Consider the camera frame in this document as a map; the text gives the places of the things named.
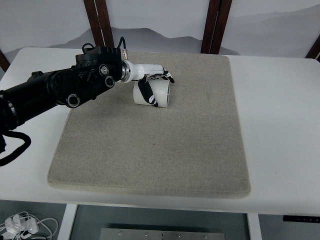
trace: white robotic hand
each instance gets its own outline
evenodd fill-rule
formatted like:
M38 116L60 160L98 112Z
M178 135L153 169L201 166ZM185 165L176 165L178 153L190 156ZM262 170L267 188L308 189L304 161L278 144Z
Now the white robotic hand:
M133 64L128 60L122 60L122 78L120 83L138 81L138 88L143 99L150 105L158 107L149 80L169 80L175 83L171 74L158 64Z
M132 80L164 79L174 83L171 74L159 64L133 64L129 60L122 60L122 78L120 83L129 83Z

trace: silver connector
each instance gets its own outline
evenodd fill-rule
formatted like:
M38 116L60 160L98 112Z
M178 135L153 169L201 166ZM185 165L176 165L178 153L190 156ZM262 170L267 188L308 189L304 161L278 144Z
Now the silver connector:
M123 49L123 60L128 60L127 49Z

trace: white cylinder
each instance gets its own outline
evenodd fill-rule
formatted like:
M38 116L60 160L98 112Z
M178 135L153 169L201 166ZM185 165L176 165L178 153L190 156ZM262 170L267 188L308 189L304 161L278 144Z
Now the white cylinder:
M149 83L153 91L154 98L158 103L158 106L162 108L167 108L170 95L170 81L155 79L150 80ZM145 101L144 97L140 92L137 81L134 83L133 100L136 104L152 106L151 104Z

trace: charger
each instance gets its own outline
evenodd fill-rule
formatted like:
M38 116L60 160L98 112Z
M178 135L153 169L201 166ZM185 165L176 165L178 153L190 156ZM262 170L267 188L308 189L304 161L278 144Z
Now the charger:
M34 217L23 217L19 214L8 217L4 222L4 226L9 233L14 235L22 231L28 231L31 234L35 234L39 231L37 220Z

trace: gray felt mat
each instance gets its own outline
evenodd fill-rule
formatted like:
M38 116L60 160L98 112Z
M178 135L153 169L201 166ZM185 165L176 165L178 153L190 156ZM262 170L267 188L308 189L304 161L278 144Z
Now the gray felt mat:
M130 52L174 77L168 108L137 105L134 83L70 112L48 182L54 188L156 196L250 193L229 59Z

